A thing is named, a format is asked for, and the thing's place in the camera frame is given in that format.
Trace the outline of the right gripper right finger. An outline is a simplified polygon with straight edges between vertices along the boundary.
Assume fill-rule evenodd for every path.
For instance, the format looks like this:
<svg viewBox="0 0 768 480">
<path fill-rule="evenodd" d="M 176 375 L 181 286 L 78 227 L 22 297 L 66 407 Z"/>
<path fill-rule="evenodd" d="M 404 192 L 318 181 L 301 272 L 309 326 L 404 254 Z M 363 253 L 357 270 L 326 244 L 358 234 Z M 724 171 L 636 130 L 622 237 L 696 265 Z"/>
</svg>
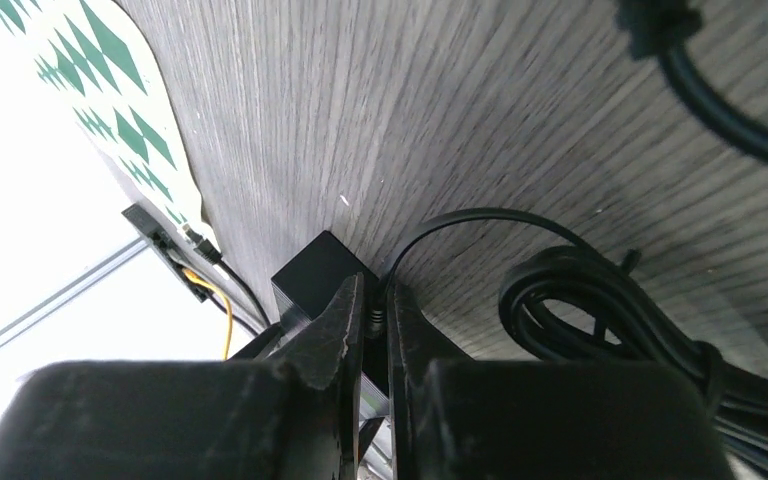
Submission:
<svg viewBox="0 0 768 480">
<path fill-rule="evenodd" d="M 387 296 L 398 479 L 729 479 L 694 387 L 647 362 L 481 361 Z"/>
</svg>

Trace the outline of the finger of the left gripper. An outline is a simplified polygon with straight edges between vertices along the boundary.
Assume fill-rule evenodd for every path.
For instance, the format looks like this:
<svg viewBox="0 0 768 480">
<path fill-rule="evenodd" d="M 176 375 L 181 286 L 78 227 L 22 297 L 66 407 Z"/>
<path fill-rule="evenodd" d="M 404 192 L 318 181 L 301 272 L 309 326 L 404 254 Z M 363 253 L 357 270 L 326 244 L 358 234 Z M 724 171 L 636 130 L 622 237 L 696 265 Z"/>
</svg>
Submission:
<svg viewBox="0 0 768 480">
<path fill-rule="evenodd" d="M 270 325 L 241 350 L 232 355 L 229 361 L 248 361 L 266 358 L 278 347 L 283 336 L 284 329 L 280 324 Z"/>
</svg>

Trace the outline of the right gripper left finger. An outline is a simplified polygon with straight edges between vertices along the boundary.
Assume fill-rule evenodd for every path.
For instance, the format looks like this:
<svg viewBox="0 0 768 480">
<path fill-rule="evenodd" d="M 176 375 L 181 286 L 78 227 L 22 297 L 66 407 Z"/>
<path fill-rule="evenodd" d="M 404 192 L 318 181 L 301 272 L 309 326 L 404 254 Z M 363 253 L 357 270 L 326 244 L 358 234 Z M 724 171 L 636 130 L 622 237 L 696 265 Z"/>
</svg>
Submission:
<svg viewBox="0 0 768 480">
<path fill-rule="evenodd" d="M 364 287 L 262 359 L 37 370 L 0 420 L 0 479 L 355 478 Z"/>
</svg>

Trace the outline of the ribbed black network switch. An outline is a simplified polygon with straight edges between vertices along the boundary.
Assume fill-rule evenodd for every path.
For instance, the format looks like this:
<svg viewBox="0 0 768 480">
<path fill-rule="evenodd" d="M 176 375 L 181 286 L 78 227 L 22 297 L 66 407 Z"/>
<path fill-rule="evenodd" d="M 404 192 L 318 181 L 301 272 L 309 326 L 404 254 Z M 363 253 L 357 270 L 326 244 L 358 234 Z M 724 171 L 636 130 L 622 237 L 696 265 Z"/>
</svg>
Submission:
<svg viewBox="0 0 768 480">
<path fill-rule="evenodd" d="M 343 281 L 364 276 L 367 291 L 378 278 L 336 236 L 321 232 L 271 277 L 283 342 L 296 336 L 321 315 Z M 366 338 L 360 390 L 360 418 L 387 417 L 389 370 L 383 335 Z"/>
</svg>

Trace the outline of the black power adapter with cord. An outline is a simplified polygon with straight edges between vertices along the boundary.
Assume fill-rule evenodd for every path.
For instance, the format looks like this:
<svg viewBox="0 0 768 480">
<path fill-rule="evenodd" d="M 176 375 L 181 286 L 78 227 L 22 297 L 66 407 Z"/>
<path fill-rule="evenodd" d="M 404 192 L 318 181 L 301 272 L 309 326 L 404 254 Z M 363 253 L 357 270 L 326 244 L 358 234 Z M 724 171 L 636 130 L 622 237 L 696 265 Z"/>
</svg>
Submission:
<svg viewBox="0 0 768 480">
<path fill-rule="evenodd" d="M 703 25 L 686 1 L 623 1 L 618 20 L 635 59 L 654 57 L 686 108 L 727 144 L 768 164 L 768 127 L 721 97 L 700 74 L 686 44 Z M 630 250 L 613 264 L 565 227 L 532 213 L 471 208 L 434 217 L 405 234 L 370 297 L 367 334 L 395 321 L 386 299 L 399 264 L 420 240 L 443 228 L 503 220 L 563 239 L 513 269 L 498 301 L 501 324 L 542 360 L 652 360 L 678 369 L 701 390 L 726 450 L 768 479 L 768 380 L 727 363 L 713 345 L 687 337 L 631 278 L 640 259 Z"/>
</svg>

